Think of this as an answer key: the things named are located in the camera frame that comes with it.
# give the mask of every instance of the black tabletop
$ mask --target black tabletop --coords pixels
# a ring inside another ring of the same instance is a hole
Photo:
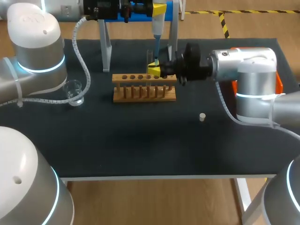
[[[285,93],[298,85],[275,39],[179,40],[196,42],[203,55],[213,49],[270,47]],[[111,72],[102,73],[100,42],[78,41],[92,84],[79,107],[24,103],[0,108],[0,125],[29,137],[60,177],[276,174],[299,155],[300,142],[271,128],[232,122],[214,82],[176,85],[177,101],[114,104],[112,73],[145,73],[153,40],[113,40]],[[85,76],[66,40],[68,78]],[[166,49],[161,51],[166,60]],[[230,85],[223,92],[234,112]],[[62,90],[41,97],[64,98]],[[199,114],[205,113],[205,122]],[[293,131],[300,134],[300,128]]]

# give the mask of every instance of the test tube rack hole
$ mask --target test tube rack hole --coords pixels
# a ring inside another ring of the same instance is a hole
[[[176,81],[175,75],[164,79],[149,74],[113,74],[113,102],[176,101]]]

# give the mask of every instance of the table leg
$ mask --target table leg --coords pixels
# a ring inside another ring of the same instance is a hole
[[[181,20],[184,20],[184,14],[185,14],[185,11],[186,11],[186,1],[187,0],[182,0]]]
[[[67,186],[68,185],[68,181],[67,180],[63,180],[63,179],[61,179],[62,180],[62,182]]]
[[[182,13],[182,0],[179,0],[179,11]]]
[[[250,198],[246,178],[235,178],[234,184],[238,194],[240,210],[242,213],[244,213],[248,208],[248,206],[251,204],[251,198]]]
[[[269,181],[266,181],[263,187],[260,189],[258,194],[255,196],[253,201],[247,207],[245,212],[242,215],[242,224],[243,225],[252,225],[262,214],[262,199],[263,193],[265,191],[266,186],[268,185]]]

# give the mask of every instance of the white table frame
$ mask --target white table frame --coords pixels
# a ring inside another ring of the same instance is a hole
[[[180,7],[180,13],[181,13],[180,20],[184,20],[184,14],[186,12],[186,2],[187,2],[187,0],[179,0],[179,7]]]

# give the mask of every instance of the robotic arm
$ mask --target robotic arm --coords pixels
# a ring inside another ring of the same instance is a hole
[[[201,61],[198,45],[187,44],[174,61],[150,66],[151,73],[176,74],[182,85],[207,78],[237,81],[237,118],[257,125],[300,125],[300,91],[276,94],[277,60],[269,48],[214,50]]]
[[[16,56],[0,60],[0,102],[59,89],[67,69],[57,20],[29,3],[12,5],[7,19]]]

